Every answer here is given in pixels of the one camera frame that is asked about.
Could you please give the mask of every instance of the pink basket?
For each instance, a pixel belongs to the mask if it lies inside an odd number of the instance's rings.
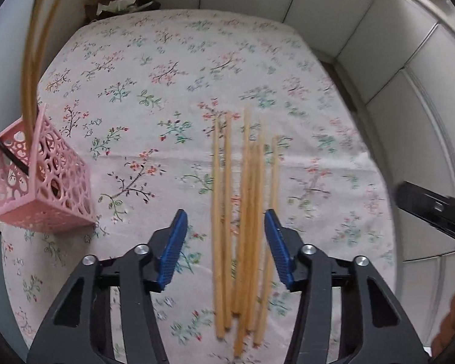
[[[0,150],[0,221],[43,233],[94,224],[86,163],[64,141],[39,109],[31,152],[22,118],[0,133],[0,140],[25,165],[25,175]]]

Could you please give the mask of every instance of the floral tablecloth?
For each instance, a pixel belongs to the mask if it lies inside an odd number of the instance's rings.
[[[54,59],[39,102],[49,103],[46,114],[90,166],[97,220],[94,229],[56,236],[3,231],[6,285],[29,345],[84,255],[121,256],[168,226],[181,207],[188,235],[172,283],[153,296],[163,343],[172,363],[231,362],[235,331],[219,342],[212,327],[211,136],[214,116],[230,111],[235,236],[247,106],[252,139],[260,118],[268,137],[279,136],[282,223],[330,256],[367,255],[394,285],[393,223],[381,174],[333,82],[292,28],[202,10],[95,22]],[[117,289],[112,296],[114,349],[125,361]],[[298,301],[277,277],[265,343],[246,344],[239,362],[283,362]]]

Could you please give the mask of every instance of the blue rubber tip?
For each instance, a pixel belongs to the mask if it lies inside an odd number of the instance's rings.
[[[157,283],[162,290],[172,281],[180,250],[187,234],[188,218],[184,210],[178,210],[170,225],[170,237],[159,259]]]
[[[292,275],[292,260],[281,234],[281,225],[273,210],[265,214],[265,234],[270,245],[271,254],[277,267],[278,277],[288,290],[294,283]]]

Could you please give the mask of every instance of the blue gripper pad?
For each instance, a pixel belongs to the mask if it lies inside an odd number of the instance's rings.
[[[159,258],[157,283],[162,290],[172,281],[175,265],[187,234],[187,227],[187,213],[183,209],[179,209],[169,227],[170,237],[167,245]]]
[[[295,230],[281,226],[272,209],[265,214],[265,234],[280,281],[290,290],[294,283],[294,257],[303,246],[303,241]]]

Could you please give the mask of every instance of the table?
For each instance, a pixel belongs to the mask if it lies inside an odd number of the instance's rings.
[[[279,136],[282,223],[330,256],[368,256],[394,286],[382,177],[332,81],[288,26],[189,10],[96,22],[78,30],[47,69],[39,84],[45,101],[46,115],[90,166],[97,221],[57,235],[5,227],[5,282],[28,345],[84,255],[121,256],[183,208],[190,227],[173,282],[153,296],[165,349],[171,363],[232,361],[235,332],[219,342],[212,326],[211,133],[213,117],[231,111],[236,235],[245,106],[254,134],[262,119],[268,137]],[[273,286],[265,343],[247,344],[238,362],[283,362],[299,295],[278,277]],[[119,306],[113,289],[114,349],[125,361]]]

